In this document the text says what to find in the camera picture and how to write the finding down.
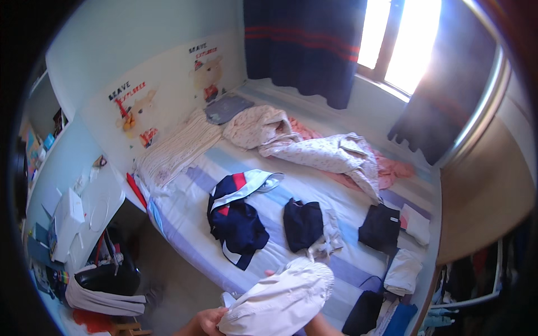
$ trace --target curtain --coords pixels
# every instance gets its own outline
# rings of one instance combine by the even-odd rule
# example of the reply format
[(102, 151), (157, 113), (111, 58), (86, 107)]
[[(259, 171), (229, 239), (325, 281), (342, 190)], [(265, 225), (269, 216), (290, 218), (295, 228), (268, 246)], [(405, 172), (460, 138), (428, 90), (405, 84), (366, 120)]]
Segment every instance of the curtain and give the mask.
[(271, 78), (335, 109), (348, 105), (366, 0), (244, 0), (250, 79)]
[(496, 42), (461, 0), (442, 0), (430, 64), (388, 139), (422, 150), (430, 165), (450, 149), (475, 111)]

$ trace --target cartoon bear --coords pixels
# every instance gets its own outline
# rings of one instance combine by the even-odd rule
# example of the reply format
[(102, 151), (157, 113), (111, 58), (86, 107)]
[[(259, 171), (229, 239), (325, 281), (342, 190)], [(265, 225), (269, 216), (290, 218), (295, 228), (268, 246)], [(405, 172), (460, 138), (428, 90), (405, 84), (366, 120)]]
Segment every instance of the cartoon bear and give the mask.
[(222, 56), (208, 60), (205, 64), (201, 61), (194, 62), (194, 70), (189, 76), (194, 76), (194, 88), (203, 90), (203, 98), (206, 103), (212, 102), (218, 95), (217, 83), (222, 78)]
[(135, 99), (134, 105), (126, 109), (126, 115), (116, 120), (116, 126), (118, 128), (122, 127), (129, 139), (132, 139), (134, 134), (142, 133), (142, 129), (135, 128), (137, 126), (137, 115), (142, 114), (144, 109), (152, 107), (152, 100), (156, 93), (156, 90), (150, 90), (144, 98)]

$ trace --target white blanket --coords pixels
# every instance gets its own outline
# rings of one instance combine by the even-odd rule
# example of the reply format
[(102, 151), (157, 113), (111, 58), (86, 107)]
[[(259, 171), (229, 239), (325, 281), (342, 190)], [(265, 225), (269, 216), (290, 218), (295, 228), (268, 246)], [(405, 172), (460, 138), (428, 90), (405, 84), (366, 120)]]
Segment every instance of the white blanket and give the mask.
[(220, 138), (220, 127), (208, 123), (204, 111), (197, 108), (186, 123), (179, 124), (162, 141), (136, 158), (134, 162), (136, 173), (144, 184), (151, 188), (150, 192), (162, 191), (183, 169)]
[(363, 137), (355, 133), (302, 141), (292, 131), (285, 111), (254, 106), (236, 115), (223, 135), (234, 145), (258, 148), (260, 155), (346, 174), (375, 201), (379, 200), (378, 166)]

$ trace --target floor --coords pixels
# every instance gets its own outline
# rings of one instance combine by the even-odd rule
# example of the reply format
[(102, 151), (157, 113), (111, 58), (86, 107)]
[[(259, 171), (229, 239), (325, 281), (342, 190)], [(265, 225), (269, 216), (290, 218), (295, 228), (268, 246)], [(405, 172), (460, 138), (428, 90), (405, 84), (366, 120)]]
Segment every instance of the floor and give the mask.
[(156, 336), (169, 336), (197, 312), (219, 307), (222, 289), (183, 259), (148, 221), (139, 230), (140, 289), (162, 287), (163, 300), (138, 318)]

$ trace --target hand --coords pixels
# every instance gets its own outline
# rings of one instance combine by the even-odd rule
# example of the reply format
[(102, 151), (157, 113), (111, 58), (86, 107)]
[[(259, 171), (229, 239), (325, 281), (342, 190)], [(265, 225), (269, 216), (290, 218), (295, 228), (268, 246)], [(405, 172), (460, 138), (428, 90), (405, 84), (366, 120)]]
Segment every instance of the hand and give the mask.
[(200, 327), (209, 336), (224, 336), (218, 328), (217, 324), (221, 321), (228, 308), (215, 308), (202, 310), (196, 317), (200, 323)]

